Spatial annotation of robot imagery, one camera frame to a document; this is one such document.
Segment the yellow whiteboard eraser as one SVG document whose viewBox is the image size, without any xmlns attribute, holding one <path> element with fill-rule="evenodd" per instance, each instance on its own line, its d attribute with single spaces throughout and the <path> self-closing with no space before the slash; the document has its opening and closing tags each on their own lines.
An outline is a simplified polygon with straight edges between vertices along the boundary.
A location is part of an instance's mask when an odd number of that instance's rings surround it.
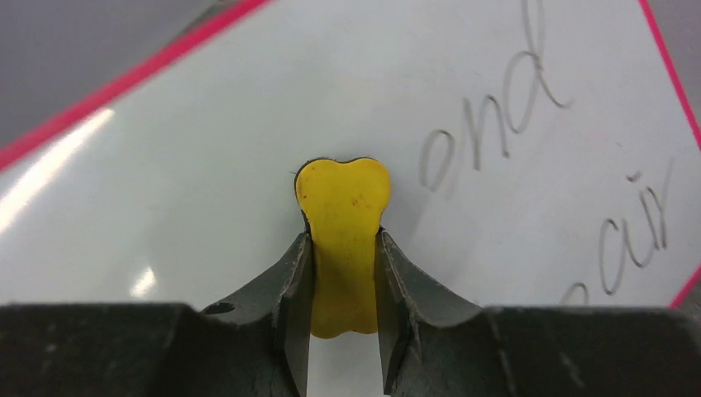
<svg viewBox="0 0 701 397">
<path fill-rule="evenodd" d="M 295 195 L 312 238 L 312 335 L 377 332 L 375 237 L 391 197 L 388 170 L 371 158 L 312 160 Z"/>
</svg>

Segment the pink framed whiteboard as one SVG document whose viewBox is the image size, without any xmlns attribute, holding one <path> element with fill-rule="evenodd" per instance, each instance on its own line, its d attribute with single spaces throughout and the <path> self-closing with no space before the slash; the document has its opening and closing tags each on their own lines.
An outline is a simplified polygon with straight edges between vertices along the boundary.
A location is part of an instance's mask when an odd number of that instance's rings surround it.
<svg viewBox="0 0 701 397">
<path fill-rule="evenodd" d="M 1 308 L 201 311 L 311 237 L 304 165 L 358 158 L 379 232 L 480 307 L 675 310 L 699 278 L 700 129 L 648 2 L 243 1 L 2 149 Z M 310 323 L 305 395 L 386 395 L 378 335 Z"/>
</svg>

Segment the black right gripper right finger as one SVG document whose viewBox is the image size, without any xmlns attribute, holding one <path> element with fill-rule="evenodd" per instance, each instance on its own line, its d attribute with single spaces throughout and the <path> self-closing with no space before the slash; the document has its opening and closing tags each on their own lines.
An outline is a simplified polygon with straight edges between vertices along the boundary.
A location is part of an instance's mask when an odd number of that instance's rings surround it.
<svg viewBox="0 0 701 397">
<path fill-rule="evenodd" d="M 480 307 L 414 265 L 386 231 L 374 267 L 387 395 L 700 393 L 700 327 L 678 311 Z"/>
</svg>

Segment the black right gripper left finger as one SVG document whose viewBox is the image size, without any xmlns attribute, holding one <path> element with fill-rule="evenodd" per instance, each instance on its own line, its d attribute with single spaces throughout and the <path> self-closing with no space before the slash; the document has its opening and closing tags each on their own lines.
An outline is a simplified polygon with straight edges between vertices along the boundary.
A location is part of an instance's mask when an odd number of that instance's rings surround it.
<svg viewBox="0 0 701 397">
<path fill-rule="evenodd" d="M 4 396 L 303 396 L 312 241 L 197 311 L 181 303 L 8 304 Z"/>
</svg>

